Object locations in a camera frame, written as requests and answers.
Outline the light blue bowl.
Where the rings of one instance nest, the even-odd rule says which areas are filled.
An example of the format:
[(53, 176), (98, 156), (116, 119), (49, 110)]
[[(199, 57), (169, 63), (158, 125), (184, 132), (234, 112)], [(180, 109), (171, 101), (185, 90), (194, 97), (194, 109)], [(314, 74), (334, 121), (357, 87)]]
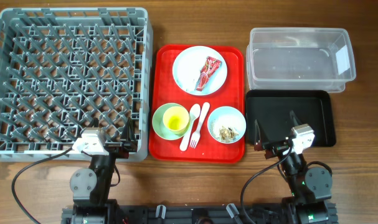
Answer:
[[(228, 124), (229, 126), (232, 126), (237, 130), (239, 135), (236, 137), (235, 141), (228, 143), (220, 142), (211, 135), (211, 122), (213, 122), (216, 119), (222, 120), (225, 124)], [(209, 115), (207, 121), (207, 128), (212, 138), (215, 139), (217, 142), (220, 142), (222, 144), (232, 144), (238, 142), (240, 139), (243, 138), (247, 125), (243, 114), (238, 109), (233, 108), (231, 106), (221, 106), (216, 108)]]

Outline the red snack wrapper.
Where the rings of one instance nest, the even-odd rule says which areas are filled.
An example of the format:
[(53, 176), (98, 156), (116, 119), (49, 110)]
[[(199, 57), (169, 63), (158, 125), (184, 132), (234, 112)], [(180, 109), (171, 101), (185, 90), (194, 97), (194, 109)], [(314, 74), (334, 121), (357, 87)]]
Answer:
[(222, 62), (214, 57), (207, 57), (205, 65), (202, 67), (200, 71), (200, 77), (196, 85), (197, 91), (202, 91), (209, 78), (213, 76), (216, 70), (221, 66)]

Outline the rice and peanut shells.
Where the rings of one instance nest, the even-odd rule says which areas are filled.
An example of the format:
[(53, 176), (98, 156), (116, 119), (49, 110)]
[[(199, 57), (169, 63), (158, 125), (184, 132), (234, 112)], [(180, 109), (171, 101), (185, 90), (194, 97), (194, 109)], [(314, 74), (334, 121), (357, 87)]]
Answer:
[(211, 122), (211, 135), (220, 142), (228, 143), (235, 141), (239, 133), (234, 127), (225, 124), (222, 120), (216, 119)]

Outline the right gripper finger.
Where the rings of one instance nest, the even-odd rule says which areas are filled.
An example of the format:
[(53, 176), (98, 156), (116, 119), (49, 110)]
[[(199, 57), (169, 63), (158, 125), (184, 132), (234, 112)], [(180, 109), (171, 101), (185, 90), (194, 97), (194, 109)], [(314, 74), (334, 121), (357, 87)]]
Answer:
[(295, 114), (295, 112), (293, 110), (290, 111), (289, 115), (290, 115), (290, 119), (291, 119), (294, 127), (301, 125), (300, 119), (297, 117), (297, 115)]
[(255, 144), (259, 144), (262, 141), (262, 130), (258, 123), (258, 120), (255, 120)]

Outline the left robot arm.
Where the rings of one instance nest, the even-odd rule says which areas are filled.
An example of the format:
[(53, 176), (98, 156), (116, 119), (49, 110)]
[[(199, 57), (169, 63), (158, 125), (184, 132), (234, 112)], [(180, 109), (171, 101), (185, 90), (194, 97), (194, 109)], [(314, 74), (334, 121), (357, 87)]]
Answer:
[(109, 199), (113, 174), (119, 173), (117, 159), (129, 158), (136, 152), (138, 141), (135, 138), (134, 124), (128, 119), (123, 126), (120, 146), (106, 145), (106, 132), (98, 127), (94, 119), (74, 142), (72, 149), (90, 156), (90, 165), (79, 169), (70, 178), (73, 193), (73, 209), (63, 210), (62, 223), (128, 223), (128, 217), (115, 199)]

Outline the yellow cup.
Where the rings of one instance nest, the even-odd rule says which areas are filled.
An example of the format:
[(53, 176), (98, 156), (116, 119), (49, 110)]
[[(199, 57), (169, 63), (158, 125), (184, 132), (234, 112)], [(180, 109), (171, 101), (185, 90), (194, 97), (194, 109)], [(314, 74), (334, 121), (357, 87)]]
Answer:
[(189, 120), (189, 112), (182, 106), (172, 106), (163, 114), (164, 126), (174, 134), (183, 133), (189, 124)]

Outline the green bowl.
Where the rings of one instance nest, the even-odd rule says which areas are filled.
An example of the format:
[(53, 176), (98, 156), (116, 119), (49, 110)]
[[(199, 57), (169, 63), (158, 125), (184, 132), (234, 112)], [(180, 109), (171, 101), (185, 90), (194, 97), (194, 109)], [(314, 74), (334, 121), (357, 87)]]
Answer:
[(153, 119), (152, 119), (152, 125), (153, 125), (153, 129), (155, 131), (155, 133), (161, 137), (162, 139), (165, 139), (165, 140), (177, 140), (181, 137), (183, 137), (183, 135), (185, 134), (186, 130), (181, 133), (181, 134), (174, 134), (172, 132), (170, 132), (163, 124), (163, 114), (164, 112), (172, 107), (172, 106), (181, 106), (177, 103), (166, 103), (162, 106), (160, 106), (153, 114)]

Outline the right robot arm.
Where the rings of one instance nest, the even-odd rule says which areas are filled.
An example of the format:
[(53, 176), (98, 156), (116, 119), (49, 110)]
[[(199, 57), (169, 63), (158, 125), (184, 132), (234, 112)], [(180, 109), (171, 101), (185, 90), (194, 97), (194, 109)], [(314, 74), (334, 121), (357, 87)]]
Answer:
[(336, 205), (330, 203), (333, 186), (332, 169), (320, 161), (306, 162), (303, 151), (311, 147), (315, 134), (308, 124), (301, 124), (293, 111), (294, 126), (281, 141), (268, 140), (261, 124), (255, 120), (255, 150), (265, 151), (267, 159), (276, 157), (275, 167), (288, 184), (291, 196), (283, 198), (276, 208), (266, 209), (275, 214), (278, 223), (337, 223)]

